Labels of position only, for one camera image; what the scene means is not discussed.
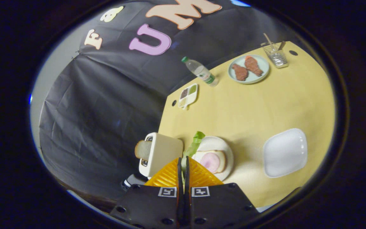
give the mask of white wall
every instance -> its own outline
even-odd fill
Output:
[[[83,23],[72,31],[68,32],[46,59],[45,64],[39,72],[32,90],[32,101],[30,103],[30,126],[36,148],[41,156],[39,141],[39,119],[45,98],[61,71],[70,63],[71,57],[77,56],[80,43],[87,36],[87,32],[95,27],[95,20]]]

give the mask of yellow tablecloth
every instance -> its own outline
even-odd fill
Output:
[[[229,78],[228,67],[235,58],[210,70],[220,80],[216,87],[200,78],[192,80],[167,97],[159,127],[160,134],[182,139],[185,149],[196,131],[224,139],[234,154],[234,168],[224,183],[237,183],[256,207],[274,204],[306,183],[323,160],[335,125],[333,91],[324,70],[291,42],[284,52],[289,66],[279,69],[262,48],[244,54],[260,55],[270,64],[269,75],[256,84]],[[172,106],[193,83],[199,84],[197,101],[187,110]],[[263,144],[291,128],[306,134],[307,164],[289,175],[269,178],[263,171]]]

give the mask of metal basket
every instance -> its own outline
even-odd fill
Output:
[[[269,57],[270,61],[277,67],[277,68],[284,68],[289,65],[288,60],[286,59],[285,53],[283,50],[279,50],[279,47],[276,44],[273,44],[273,48],[268,43],[262,43],[261,46],[265,51],[266,55]]]

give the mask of green lettuce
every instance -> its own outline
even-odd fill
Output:
[[[201,140],[205,137],[203,132],[197,131],[193,137],[193,142],[190,146],[183,152],[182,158],[182,171],[186,171],[186,156],[192,157],[200,146]]]

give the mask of water bottle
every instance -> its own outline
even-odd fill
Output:
[[[215,78],[211,72],[199,62],[184,57],[182,62],[186,64],[186,67],[197,77],[201,78],[206,84],[211,87],[215,87],[218,84],[218,79]]]

